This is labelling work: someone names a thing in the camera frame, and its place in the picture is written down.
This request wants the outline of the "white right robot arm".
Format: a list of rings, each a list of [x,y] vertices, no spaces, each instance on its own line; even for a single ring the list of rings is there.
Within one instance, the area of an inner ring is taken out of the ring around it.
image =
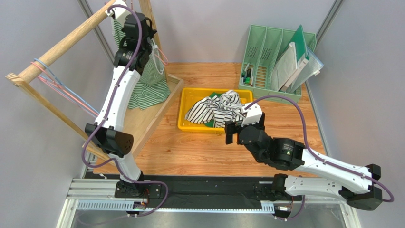
[[[380,179],[380,166],[348,164],[311,152],[309,147],[295,140],[272,138],[264,131],[264,119],[262,114],[257,123],[243,125],[242,121],[227,121],[226,144],[231,144],[233,135],[237,134],[237,144],[243,145],[256,162],[277,170],[297,170],[316,175],[307,179],[287,174],[275,175],[271,189],[275,200],[318,195],[344,200],[349,206],[366,211],[375,210],[383,202],[382,190],[372,182],[372,179]]]

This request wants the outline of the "black white striped tank top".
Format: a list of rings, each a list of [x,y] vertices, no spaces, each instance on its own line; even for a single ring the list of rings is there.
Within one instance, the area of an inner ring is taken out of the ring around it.
[[[234,90],[225,93],[212,93],[195,104],[186,112],[185,120],[194,124],[204,124],[213,128],[224,128],[227,121],[244,120],[244,104]]]

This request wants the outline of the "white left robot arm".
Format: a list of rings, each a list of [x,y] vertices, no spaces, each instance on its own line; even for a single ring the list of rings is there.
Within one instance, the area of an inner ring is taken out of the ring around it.
[[[133,89],[149,62],[156,30],[148,17],[137,12],[126,16],[123,32],[105,103],[95,122],[86,124],[85,133],[118,165],[120,180],[115,196],[137,198],[146,193],[140,184],[144,175],[131,154],[134,137],[123,132],[124,118]]]

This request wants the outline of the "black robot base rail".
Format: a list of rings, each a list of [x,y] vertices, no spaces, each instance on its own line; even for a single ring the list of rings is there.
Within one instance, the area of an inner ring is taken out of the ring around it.
[[[160,202],[174,209],[261,209],[261,201],[272,201],[272,177],[210,177],[145,175],[139,191],[116,183],[116,198],[149,199],[148,206]]]

